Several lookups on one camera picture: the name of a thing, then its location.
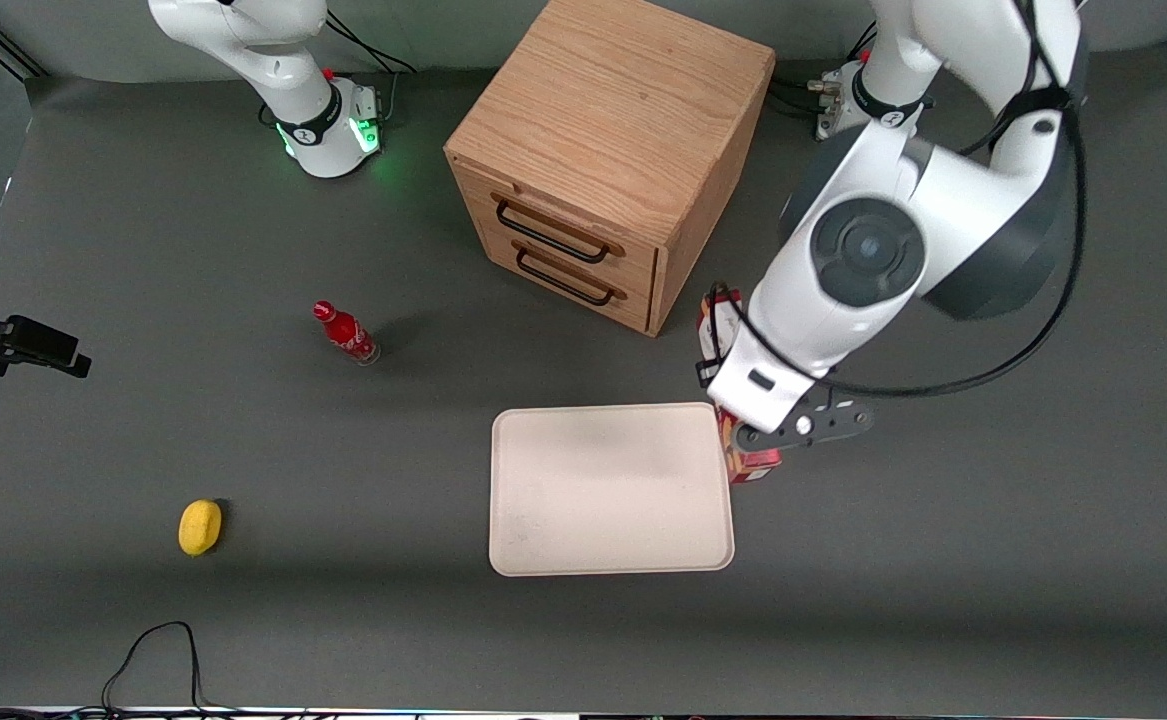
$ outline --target electrical cord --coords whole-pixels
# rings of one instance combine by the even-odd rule
[[[864,34],[858,36],[858,42],[854,44],[853,49],[845,54],[845,61],[847,61],[847,63],[848,61],[858,60],[859,51],[861,51],[864,47],[867,47],[868,42],[876,40],[876,34],[874,33],[875,29],[876,20],[872,20]]]
[[[1,32],[1,28],[0,28],[0,47],[1,50],[4,50],[6,55],[11,56],[12,60],[16,61],[16,63],[20,64],[21,68],[25,69],[26,74],[28,74],[30,77],[48,76],[49,74],[48,70],[46,70],[43,65],[40,64],[37,61],[32,58],[30,55],[27,55],[27,53],[22,50],[22,47],[16,46],[15,42],[11,40],[11,36],[7,36],[6,33]],[[0,60],[0,64],[2,68],[6,68],[6,70],[8,70],[8,72],[11,72],[12,76],[22,79],[21,74],[18,72],[18,70],[11,68],[11,65],[4,63],[4,60]]]
[[[1014,8],[1018,9],[1019,16],[1023,20],[1023,25],[1027,28],[1028,36],[1030,36],[1030,57],[1034,61],[1028,68],[1028,74],[1035,72],[1035,60],[1040,60],[1041,64],[1044,65],[1044,71],[1049,74],[1050,83],[1055,88],[1062,88],[1058,83],[1058,74],[1055,72],[1054,64],[1050,62],[1049,55],[1044,54],[1044,48],[1040,44],[1040,36],[1037,35],[1035,13],[1030,9],[1026,11],[1018,2],[1014,4]],[[775,359],[778,359],[781,364],[785,365],[792,372],[802,375],[802,377],[817,384],[817,386],[836,389],[839,392],[848,392],[851,394],[859,394],[862,397],[883,397],[883,398],[902,398],[902,397],[936,397],[944,394],[952,394],[955,392],[966,391],[966,389],[979,387],[983,384],[991,383],[1004,375],[1011,372],[1011,370],[1016,369],[1019,365],[1026,363],[1032,355],[1036,354],[1036,350],[1049,340],[1050,334],[1054,333],[1054,328],[1057,327],[1058,320],[1062,319],[1063,313],[1067,310],[1068,305],[1072,301],[1072,293],[1076,291],[1077,277],[1081,273],[1081,264],[1083,256],[1085,256],[1085,226],[1086,226],[1086,156],[1085,156],[1085,142],[1082,141],[1081,137],[1081,119],[1077,114],[1075,105],[1068,105],[1067,109],[1062,110],[1063,116],[1063,132],[1064,137],[1068,138],[1069,145],[1072,146],[1072,168],[1075,169],[1076,176],[1076,229],[1075,229],[1075,240],[1072,240],[1072,258],[1071,264],[1068,266],[1067,278],[1063,281],[1063,289],[1058,294],[1058,301],[1054,306],[1054,310],[1050,313],[1049,317],[1046,319],[1044,323],[1041,326],[1040,331],[1032,337],[1032,341],[1027,342],[1027,345],[1022,347],[1016,354],[1012,355],[1008,359],[1004,361],[999,365],[985,370],[985,372],[970,375],[970,377],[962,378],[958,380],[944,382],[929,384],[929,386],[911,386],[911,387],[879,387],[868,386],[868,384],[859,383],[847,383],[841,380],[831,380],[826,377],[819,378],[815,377],[806,369],[801,368],[792,359],[789,359],[783,352],[778,350],[770,342],[766,335],[756,328],[748,319],[748,315],[743,312],[743,307],[740,307],[738,301],[729,295],[729,287],[725,284],[712,284],[711,291],[708,291],[707,298],[714,298],[717,293],[725,291],[726,301],[733,307],[735,314],[739,315],[739,322],[752,333],[752,336],[756,338],[757,343],[761,344]]]
[[[788,100],[787,97],[778,95],[778,92],[775,92],[773,89],[766,90],[766,105],[769,105],[770,110],[774,110],[775,113],[780,113],[781,116],[787,116],[789,118],[809,118],[822,114],[822,109],[811,109],[811,106],[799,105],[797,102]]]
[[[1018,16],[1023,20],[1023,26],[1027,28],[1036,27],[1036,6],[1028,0],[1028,8],[1023,9],[1018,0],[1011,0],[1014,5],[1014,9],[1018,12]],[[1032,85],[1036,83],[1036,63],[1040,61],[1040,44],[1032,37],[1035,36],[1035,29],[1028,29],[1027,46],[1027,74],[1023,76],[1023,85],[1018,89],[1018,92],[1027,92],[1032,89]],[[984,149],[984,147],[994,146],[995,141],[1000,140],[1001,135],[1005,135],[1005,130],[1009,127],[1009,123],[1013,123],[1014,118],[1009,117],[1005,109],[1000,110],[1000,113],[995,114],[995,120],[991,124],[991,128],[980,137],[979,140],[971,142],[967,146],[962,147],[959,154],[964,156],[973,155],[976,152]]]
[[[391,60],[392,63],[396,63],[397,65],[405,68],[412,74],[418,72],[418,68],[414,68],[414,65],[406,63],[405,60],[397,58],[394,55],[387,55],[386,53],[383,53],[383,50],[377,49],[377,47],[369,46],[358,35],[356,35],[356,33],[352,32],[352,29],[349,26],[347,26],[345,22],[342,22],[342,19],[340,19],[338,15],[335,14],[335,12],[328,11],[328,14],[330,14],[330,20],[331,20],[330,28],[334,32],[338,33],[338,35],[344,36],[347,40],[350,40],[356,46],[362,47],[363,50],[371,54],[373,58],[378,60],[378,63],[383,65],[383,69],[387,70],[387,72],[393,72],[394,70],[387,68],[387,63],[385,60]]]
[[[794,79],[784,79],[778,76],[770,77],[770,85],[778,85],[780,88],[788,88],[788,90],[808,90],[806,83],[797,82]]]
[[[396,112],[396,83],[401,78],[401,74],[392,74],[392,90],[387,91],[387,111],[383,113],[383,121],[392,119],[392,113]]]
[[[266,102],[264,102],[263,104],[259,105],[259,113],[258,113],[259,124],[260,124],[260,126],[266,127],[266,128],[268,128],[268,127],[275,127],[275,125],[277,125],[277,114],[272,114],[272,119],[268,120],[267,118],[263,117],[263,113],[272,114],[272,109],[268,109]]]
[[[130,663],[134,659],[135,651],[139,650],[140,644],[144,639],[147,639],[149,635],[159,632],[166,628],[172,628],[176,625],[182,628],[187,634],[187,648],[191,652],[191,706],[187,709],[135,709],[127,707],[118,707],[112,704],[112,691],[116,688],[116,683],[130,669]],[[399,712],[358,712],[358,711],[341,711],[337,715],[331,715],[326,712],[326,714],[312,714],[307,708],[299,714],[280,715],[280,720],[331,720],[334,716],[385,716],[394,715],[399,716]],[[202,688],[202,679],[200,679],[200,656],[196,652],[196,641],[191,630],[191,625],[184,623],[182,620],[173,620],[170,623],[162,623],[159,625],[153,625],[147,630],[144,630],[135,638],[134,643],[131,644],[130,651],[125,655],[125,660],[121,665],[117,667],[116,673],[112,673],[111,678],[107,678],[107,683],[103,684],[103,690],[99,693],[99,705],[86,705],[81,707],[75,707],[67,711],[57,712],[44,712],[39,709],[29,709],[25,707],[0,707],[0,720],[239,720],[245,719],[245,716],[266,716],[267,719],[277,719],[278,714],[274,709],[242,709],[239,707],[230,707],[217,705],[217,702],[211,702],[205,697],[205,692]]]

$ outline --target black metal handle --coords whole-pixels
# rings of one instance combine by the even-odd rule
[[[569,287],[567,284],[559,281],[559,279],[541,272],[541,270],[531,268],[531,266],[525,264],[525,256],[529,256],[529,251],[524,247],[522,247],[519,252],[516,252],[516,266],[520,270],[525,270],[529,274],[541,279],[545,284],[550,284],[552,287],[559,287],[561,291],[568,292],[574,298],[587,302],[587,305],[596,307],[608,305],[610,300],[614,300],[614,291],[609,291],[609,288],[606,288],[605,298],[593,298],[592,295],[588,295],[588,293],[579,291],[578,287]]]
[[[560,250],[566,256],[569,256],[569,258],[574,258],[575,260],[582,260],[588,265],[596,265],[601,260],[605,260],[605,257],[610,253],[610,246],[602,245],[600,252],[598,252],[594,256],[588,256],[587,252],[580,252],[578,250],[574,250],[569,245],[565,245],[564,242],[557,240],[554,237],[547,237],[546,235],[536,231],[536,229],[533,228],[527,228],[527,225],[523,225],[506,217],[506,215],[504,215],[505,212],[506,212],[506,201],[501,200],[499,209],[495,210],[495,217],[499,218],[499,223],[504,224],[504,228],[511,228],[513,229],[513,231],[519,232],[520,235],[527,238],[531,238],[531,240],[541,242],[543,245],[546,245],[552,250]]]

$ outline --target gray table surface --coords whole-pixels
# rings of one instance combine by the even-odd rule
[[[761,278],[808,123],[762,117],[650,340],[484,260],[440,146],[488,77],[403,78],[385,154],[335,181],[243,83],[35,88],[0,316],[79,334],[95,371],[0,379],[0,702],[90,702],[184,618],[236,705],[1167,716],[1167,46],[1093,58],[1090,252],[1054,341],[735,489],[712,574],[492,573],[490,422],[701,398],[697,296]],[[928,137],[986,127],[958,83],[935,93]],[[378,365],[324,343],[322,298]],[[843,377],[981,369],[1051,302],[960,326],[917,305]],[[205,496],[231,525],[189,560],[175,527]],[[117,700],[183,702],[186,676],[156,637]]]

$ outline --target white tray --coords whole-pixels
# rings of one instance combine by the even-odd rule
[[[705,401],[495,419],[490,564],[499,574],[675,573],[733,559],[729,478]]]

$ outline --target wood grain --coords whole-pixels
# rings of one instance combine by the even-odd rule
[[[738,132],[731,139],[729,146],[726,146],[724,154],[717,160],[717,167],[712,168],[712,173],[703,182],[698,200],[689,207],[676,242],[669,243],[671,250],[661,254],[661,264],[655,275],[655,292],[651,296],[652,336],[659,334],[662,324],[666,322],[676,296],[680,295],[689,279],[689,272],[694,268],[698,256],[703,253],[703,247],[707,245],[707,239],[717,229],[717,221],[720,221],[725,205],[731,201],[731,195],[734,195],[739,176],[743,174],[743,162],[747,160],[748,147],[752,146],[752,133],[756,128],[756,120],[766,99],[769,74],[766,78],[766,83],[757,88],[756,95],[752,97],[747,113],[739,119]]]
[[[532,201],[524,200],[513,184],[488,177],[483,173],[464,168],[462,165],[450,165],[463,191],[463,202],[473,223],[477,224],[482,246],[488,256],[492,254],[495,243],[499,246],[515,242],[531,249],[541,258],[550,258],[566,268],[572,268],[584,277],[595,278],[607,286],[623,291],[629,298],[650,299],[655,274],[655,250],[635,242],[619,243],[603,240],[592,233],[573,228],[568,222],[552,218],[550,210],[539,210]],[[605,258],[600,263],[584,263],[566,256],[560,250],[543,245],[515,229],[504,228],[497,218],[499,201],[510,202],[506,217],[527,225],[534,231],[547,235],[564,245],[586,254],[595,254],[602,247]]]
[[[773,56],[641,0],[552,0],[447,149],[665,245]]]
[[[446,142],[485,253],[524,275],[524,247],[620,291],[599,312],[656,336],[734,191],[773,69],[769,47],[642,0],[551,0]],[[565,245],[614,252],[569,258],[499,224],[501,200]]]

